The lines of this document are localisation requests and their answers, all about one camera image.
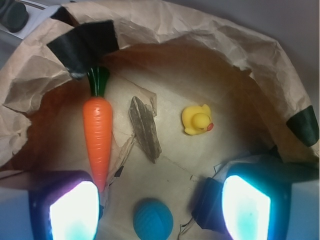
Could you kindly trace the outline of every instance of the green carrot top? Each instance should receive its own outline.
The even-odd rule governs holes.
[[[94,66],[87,73],[91,96],[92,97],[104,97],[107,80],[110,76],[110,72],[103,66]]]

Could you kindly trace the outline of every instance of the piece of wood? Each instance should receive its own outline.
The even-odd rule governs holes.
[[[134,96],[131,100],[129,116],[138,142],[148,158],[155,164],[162,149],[157,137],[157,129],[151,107]]]

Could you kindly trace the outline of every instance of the plastic toy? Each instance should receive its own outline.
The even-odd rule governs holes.
[[[134,213],[133,227],[141,240],[166,240],[173,226],[169,208],[160,201],[145,201]]]
[[[186,107],[182,112],[182,123],[185,133],[189,135],[203,134],[214,127],[211,110],[207,104]]]
[[[83,126],[86,149],[90,161],[93,181],[99,192],[105,189],[112,136],[112,107],[104,99],[109,71],[104,67],[93,67],[88,72],[91,98],[83,105]]]

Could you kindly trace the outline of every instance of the bright light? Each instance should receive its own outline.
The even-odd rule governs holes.
[[[91,181],[79,183],[50,206],[53,240],[92,240],[99,218],[99,195]]]
[[[266,240],[270,218],[270,197],[241,177],[229,176],[222,189],[222,212],[234,240]]]

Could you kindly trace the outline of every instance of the blue ball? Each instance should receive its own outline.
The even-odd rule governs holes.
[[[143,202],[134,213],[133,227],[141,240],[167,240],[174,227],[174,218],[162,202]]]

